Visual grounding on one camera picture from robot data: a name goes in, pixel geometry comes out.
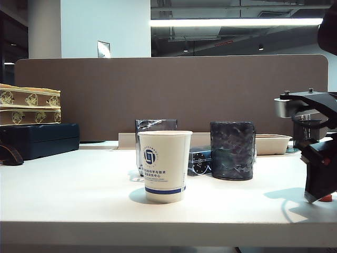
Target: gray partition panel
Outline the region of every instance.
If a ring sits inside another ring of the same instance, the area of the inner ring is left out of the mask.
[[[275,115],[284,90],[328,89],[322,55],[20,60],[17,86],[61,90],[62,121],[81,140],[117,140],[135,119],[178,119],[180,130],[209,131],[211,121],[253,121],[258,133],[292,135]]]

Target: black strap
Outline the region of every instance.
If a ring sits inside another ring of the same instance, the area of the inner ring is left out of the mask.
[[[1,149],[7,150],[6,155],[4,157],[1,157],[3,159],[3,165],[15,166],[23,164],[22,156],[14,147],[8,144],[4,144],[0,141],[0,152],[2,152]]]

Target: blue stripe on cup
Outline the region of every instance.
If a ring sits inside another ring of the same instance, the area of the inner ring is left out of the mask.
[[[148,187],[145,187],[145,191],[149,193],[154,193],[154,194],[175,194],[181,192],[181,188],[175,189],[175,190],[154,190],[150,189]]]

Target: clear plastic packaging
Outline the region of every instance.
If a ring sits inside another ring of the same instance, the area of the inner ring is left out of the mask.
[[[139,132],[177,130],[177,120],[135,120],[136,126],[136,162],[139,174],[143,177]]]

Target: cup rim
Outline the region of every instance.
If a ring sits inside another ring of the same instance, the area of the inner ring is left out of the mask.
[[[166,131],[145,131],[139,132],[138,135],[151,135],[151,136],[176,136],[176,135],[192,135],[192,131],[180,130],[166,130]]]

